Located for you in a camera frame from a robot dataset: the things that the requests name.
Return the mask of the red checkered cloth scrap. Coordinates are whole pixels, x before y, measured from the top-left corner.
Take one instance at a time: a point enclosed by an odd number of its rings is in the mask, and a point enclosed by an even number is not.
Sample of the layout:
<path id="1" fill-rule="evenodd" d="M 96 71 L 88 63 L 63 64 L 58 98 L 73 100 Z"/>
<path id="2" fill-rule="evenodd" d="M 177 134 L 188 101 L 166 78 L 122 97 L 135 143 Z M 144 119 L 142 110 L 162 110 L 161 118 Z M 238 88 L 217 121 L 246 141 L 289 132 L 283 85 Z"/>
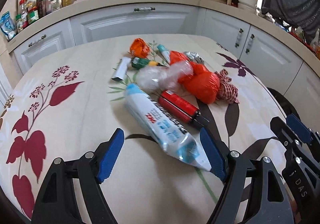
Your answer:
<path id="1" fill-rule="evenodd" d="M 224 100 L 228 104 L 239 104 L 238 88 L 231 83 L 232 79 L 228 76 L 228 71 L 223 69 L 220 72 L 216 71 L 215 74 L 220 80 L 217 100 Z"/>

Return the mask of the blue white toothpaste tube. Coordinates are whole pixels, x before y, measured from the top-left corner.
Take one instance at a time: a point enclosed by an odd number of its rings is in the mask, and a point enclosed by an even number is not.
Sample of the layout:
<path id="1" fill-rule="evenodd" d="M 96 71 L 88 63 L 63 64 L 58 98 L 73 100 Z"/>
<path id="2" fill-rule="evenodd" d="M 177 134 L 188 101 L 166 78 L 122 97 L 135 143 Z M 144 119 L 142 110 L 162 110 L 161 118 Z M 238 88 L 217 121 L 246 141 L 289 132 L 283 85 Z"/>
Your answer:
<path id="1" fill-rule="evenodd" d="M 147 93 L 129 84 L 124 97 L 127 110 L 167 155 L 205 171 L 212 169 L 200 140 Z"/>

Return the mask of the white paper box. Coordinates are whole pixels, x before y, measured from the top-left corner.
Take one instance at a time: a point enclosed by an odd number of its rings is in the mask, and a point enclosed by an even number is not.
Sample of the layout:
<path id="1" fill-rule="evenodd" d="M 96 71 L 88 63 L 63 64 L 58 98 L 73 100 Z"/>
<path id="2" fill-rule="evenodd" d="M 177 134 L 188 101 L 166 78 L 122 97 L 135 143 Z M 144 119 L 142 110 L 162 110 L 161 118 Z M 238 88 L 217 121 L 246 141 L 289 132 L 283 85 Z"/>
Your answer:
<path id="1" fill-rule="evenodd" d="M 123 57 L 119 65 L 117 66 L 111 79 L 116 82 L 124 80 L 130 63 L 131 63 L 131 58 Z"/>

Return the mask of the large orange plastic bag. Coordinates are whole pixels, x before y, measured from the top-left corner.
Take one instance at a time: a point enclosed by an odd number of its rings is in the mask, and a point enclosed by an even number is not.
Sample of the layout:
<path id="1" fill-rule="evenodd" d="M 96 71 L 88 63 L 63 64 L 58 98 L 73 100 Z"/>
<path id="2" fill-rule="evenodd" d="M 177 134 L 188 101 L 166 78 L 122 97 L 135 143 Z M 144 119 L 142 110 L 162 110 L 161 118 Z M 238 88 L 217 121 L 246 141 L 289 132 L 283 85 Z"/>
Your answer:
<path id="1" fill-rule="evenodd" d="M 218 76 L 210 72 L 204 65 L 189 61 L 185 54 L 176 51 L 170 52 L 170 65 L 181 61 L 187 61 L 193 72 L 180 77 L 178 83 L 203 103 L 211 104 L 215 102 L 220 88 Z"/>

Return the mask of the red black spray can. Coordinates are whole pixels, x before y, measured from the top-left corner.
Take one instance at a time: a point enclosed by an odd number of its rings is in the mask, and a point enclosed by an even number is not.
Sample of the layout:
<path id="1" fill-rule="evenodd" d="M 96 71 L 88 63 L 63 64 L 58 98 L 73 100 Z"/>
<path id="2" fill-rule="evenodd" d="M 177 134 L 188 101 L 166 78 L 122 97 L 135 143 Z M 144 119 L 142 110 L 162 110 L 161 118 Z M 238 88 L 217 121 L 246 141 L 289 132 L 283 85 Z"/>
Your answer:
<path id="1" fill-rule="evenodd" d="M 158 103 L 173 116 L 197 130 L 209 124 L 208 119 L 202 116 L 199 108 L 174 92 L 163 91 L 158 98 Z"/>

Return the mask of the clear plastic bag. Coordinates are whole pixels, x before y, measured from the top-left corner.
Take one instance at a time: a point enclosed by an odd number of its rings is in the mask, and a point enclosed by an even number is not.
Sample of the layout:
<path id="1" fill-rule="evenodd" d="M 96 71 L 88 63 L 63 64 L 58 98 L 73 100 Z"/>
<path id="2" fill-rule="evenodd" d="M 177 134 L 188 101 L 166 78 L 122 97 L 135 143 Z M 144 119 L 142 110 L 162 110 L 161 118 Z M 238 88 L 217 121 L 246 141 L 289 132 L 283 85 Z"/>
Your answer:
<path id="1" fill-rule="evenodd" d="M 156 90 L 178 92 L 181 90 L 178 80 L 184 76 L 192 75 L 193 68 L 186 60 L 174 63 L 169 67 L 146 66 L 138 71 L 136 84 L 147 93 Z"/>

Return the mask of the green yellow small bottle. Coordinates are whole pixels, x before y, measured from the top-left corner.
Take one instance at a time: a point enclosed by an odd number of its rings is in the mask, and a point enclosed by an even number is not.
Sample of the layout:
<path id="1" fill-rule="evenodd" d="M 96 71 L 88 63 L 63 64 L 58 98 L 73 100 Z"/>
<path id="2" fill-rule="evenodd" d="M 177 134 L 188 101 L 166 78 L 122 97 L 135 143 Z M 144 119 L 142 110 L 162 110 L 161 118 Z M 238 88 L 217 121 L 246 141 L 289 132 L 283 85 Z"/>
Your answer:
<path id="1" fill-rule="evenodd" d="M 131 66 L 135 69 L 142 69 L 147 66 L 163 66 L 161 63 L 146 58 L 135 57 L 131 60 Z"/>

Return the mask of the aluminium foil ball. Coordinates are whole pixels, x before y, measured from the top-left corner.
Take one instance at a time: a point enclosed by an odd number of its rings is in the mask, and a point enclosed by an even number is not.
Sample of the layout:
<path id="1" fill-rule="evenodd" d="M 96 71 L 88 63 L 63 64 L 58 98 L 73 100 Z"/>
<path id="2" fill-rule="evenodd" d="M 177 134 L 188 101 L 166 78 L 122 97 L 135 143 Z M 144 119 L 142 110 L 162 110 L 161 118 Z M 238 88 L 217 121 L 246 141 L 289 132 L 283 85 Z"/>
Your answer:
<path id="1" fill-rule="evenodd" d="M 189 61 L 204 65 L 204 60 L 196 52 L 186 51 L 183 54 L 188 58 Z"/>

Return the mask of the small orange wrapper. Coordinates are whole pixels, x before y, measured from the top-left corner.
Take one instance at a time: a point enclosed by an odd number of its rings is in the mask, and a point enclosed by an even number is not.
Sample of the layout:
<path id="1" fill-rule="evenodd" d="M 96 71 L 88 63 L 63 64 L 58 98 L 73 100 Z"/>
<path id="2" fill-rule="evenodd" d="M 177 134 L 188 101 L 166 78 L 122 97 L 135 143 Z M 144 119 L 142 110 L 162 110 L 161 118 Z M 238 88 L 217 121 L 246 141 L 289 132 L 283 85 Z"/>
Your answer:
<path id="1" fill-rule="evenodd" d="M 143 39 L 137 38 L 130 46 L 130 53 L 134 57 L 147 58 L 150 53 L 150 48 Z"/>

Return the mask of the small teal white tube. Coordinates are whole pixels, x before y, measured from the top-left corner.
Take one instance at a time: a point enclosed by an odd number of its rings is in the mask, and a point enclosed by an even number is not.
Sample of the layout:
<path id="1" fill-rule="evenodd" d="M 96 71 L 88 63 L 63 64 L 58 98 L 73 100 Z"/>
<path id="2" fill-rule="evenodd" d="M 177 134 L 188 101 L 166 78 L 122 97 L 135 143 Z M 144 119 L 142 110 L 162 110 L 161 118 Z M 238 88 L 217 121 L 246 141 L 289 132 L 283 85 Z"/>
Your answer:
<path id="1" fill-rule="evenodd" d="M 170 64 L 170 51 L 162 44 L 159 44 L 157 48 L 167 63 Z"/>

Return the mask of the black trash bin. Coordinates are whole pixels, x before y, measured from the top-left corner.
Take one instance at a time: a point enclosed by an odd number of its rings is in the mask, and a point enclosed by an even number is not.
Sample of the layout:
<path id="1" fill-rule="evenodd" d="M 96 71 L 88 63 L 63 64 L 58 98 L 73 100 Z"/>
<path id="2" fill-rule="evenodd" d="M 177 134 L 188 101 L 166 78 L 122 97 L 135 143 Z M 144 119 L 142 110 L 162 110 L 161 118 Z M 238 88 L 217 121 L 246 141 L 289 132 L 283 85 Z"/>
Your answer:
<path id="1" fill-rule="evenodd" d="M 281 93 L 279 93 L 278 91 L 276 91 L 270 87 L 268 87 L 267 89 L 270 91 L 272 96 L 279 103 L 279 105 L 284 110 L 284 112 L 287 116 L 293 114 L 298 119 L 300 119 L 300 116 L 299 116 L 297 110 L 295 109 L 295 107 Z"/>

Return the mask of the floral tablecloth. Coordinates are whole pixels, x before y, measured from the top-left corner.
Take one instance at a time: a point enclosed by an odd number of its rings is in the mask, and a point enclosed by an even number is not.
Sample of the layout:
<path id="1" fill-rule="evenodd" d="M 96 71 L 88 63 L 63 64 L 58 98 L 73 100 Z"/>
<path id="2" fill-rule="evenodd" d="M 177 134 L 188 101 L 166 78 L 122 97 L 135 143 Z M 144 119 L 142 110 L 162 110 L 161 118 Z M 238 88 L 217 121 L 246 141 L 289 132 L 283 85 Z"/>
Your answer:
<path id="1" fill-rule="evenodd" d="M 249 158 L 268 156 L 277 171 L 285 167 L 284 148 L 270 120 L 285 118 L 262 82 L 212 39 L 184 34 L 151 34 L 151 47 L 191 51 L 209 71 L 227 70 L 239 90 L 239 105 L 218 100 L 201 106 L 231 150 Z M 110 139 L 117 128 L 125 142 L 111 176 L 101 185 L 119 223 L 206 223 L 221 194 L 213 174 L 166 155 L 125 108 L 124 90 L 136 82 L 130 70 L 121 82 L 111 78 L 129 55 L 134 36 L 68 48 L 39 60 L 1 107 L 1 189 L 25 221 L 31 219 L 41 183 L 53 159 L 74 160 Z"/>

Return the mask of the stacked white bowls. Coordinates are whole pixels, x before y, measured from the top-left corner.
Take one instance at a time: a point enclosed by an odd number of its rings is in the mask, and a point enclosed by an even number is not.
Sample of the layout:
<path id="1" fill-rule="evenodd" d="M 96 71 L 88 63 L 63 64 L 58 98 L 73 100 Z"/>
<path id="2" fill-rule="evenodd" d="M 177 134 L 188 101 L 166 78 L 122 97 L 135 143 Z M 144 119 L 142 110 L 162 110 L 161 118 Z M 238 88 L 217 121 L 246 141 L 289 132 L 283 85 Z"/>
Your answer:
<path id="1" fill-rule="evenodd" d="M 255 13 L 256 10 L 256 0 L 239 0 L 238 8 L 246 10 L 251 13 Z"/>

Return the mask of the blue white snack bag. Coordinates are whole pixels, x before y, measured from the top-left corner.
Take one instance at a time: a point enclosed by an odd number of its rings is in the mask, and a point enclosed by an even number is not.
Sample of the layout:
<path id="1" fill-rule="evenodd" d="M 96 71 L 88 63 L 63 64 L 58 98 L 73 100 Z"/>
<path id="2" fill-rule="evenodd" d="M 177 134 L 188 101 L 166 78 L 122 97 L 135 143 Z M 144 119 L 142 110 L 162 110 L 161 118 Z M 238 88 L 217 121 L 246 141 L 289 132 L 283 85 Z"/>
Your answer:
<path id="1" fill-rule="evenodd" d="M 17 34 L 17 28 L 10 16 L 9 11 L 7 11 L 2 15 L 0 24 L 1 24 L 1 31 L 6 37 L 7 41 L 11 41 Z"/>

